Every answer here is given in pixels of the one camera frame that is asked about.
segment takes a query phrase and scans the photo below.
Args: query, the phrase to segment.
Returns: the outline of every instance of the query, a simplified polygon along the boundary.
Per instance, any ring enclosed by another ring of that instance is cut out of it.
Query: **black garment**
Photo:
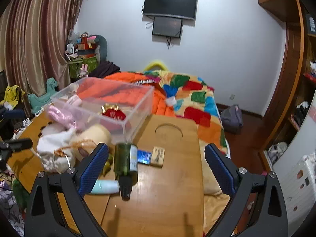
[[[98,67],[90,72],[89,77],[105,78],[120,71],[121,68],[113,64],[113,62],[101,62]]]

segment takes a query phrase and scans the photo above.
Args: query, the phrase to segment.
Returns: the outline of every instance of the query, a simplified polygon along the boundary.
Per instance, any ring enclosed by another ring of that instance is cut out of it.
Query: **metal bolt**
[[[241,173],[241,174],[246,174],[246,173],[247,173],[247,169],[245,169],[244,167],[240,167],[240,168],[238,169],[238,171],[239,171],[239,173]]]
[[[72,174],[73,172],[75,172],[75,168],[74,168],[74,167],[69,167],[69,168],[67,169],[67,173],[68,173],[68,174]]]
[[[276,177],[276,173],[274,173],[273,171],[270,171],[269,172],[269,176],[271,176],[272,178],[275,178]]]
[[[37,174],[38,177],[43,177],[45,175],[45,172],[44,171],[41,171]]]

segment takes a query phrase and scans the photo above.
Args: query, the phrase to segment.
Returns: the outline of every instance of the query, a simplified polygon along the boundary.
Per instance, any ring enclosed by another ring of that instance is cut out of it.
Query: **bottle label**
[[[136,171],[137,172],[137,147],[135,145],[131,145],[130,171]]]

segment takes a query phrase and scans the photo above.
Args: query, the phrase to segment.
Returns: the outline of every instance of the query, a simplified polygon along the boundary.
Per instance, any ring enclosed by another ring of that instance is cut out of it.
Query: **transparent storage bin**
[[[77,94],[83,101],[79,107],[66,103]],[[83,130],[94,124],[106,127],[112,135],[112,143],[132,141],[145,118],[151,114],[154,87],[134,85],[121,81],[87,77],[70,84],[51,97],[54,106],[68,110]],[[105,103],[118,104],[126,118],[116,120],[102,115]]]

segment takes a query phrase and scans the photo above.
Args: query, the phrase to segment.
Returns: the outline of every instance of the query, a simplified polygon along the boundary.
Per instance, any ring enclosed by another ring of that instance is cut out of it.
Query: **white pouch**
[[[76,129],[70,128],[68,131],[40,137],[36,155],[41,159],[45,171],[63,173],[75,165],[73,149],[69,147],[75,133]]]

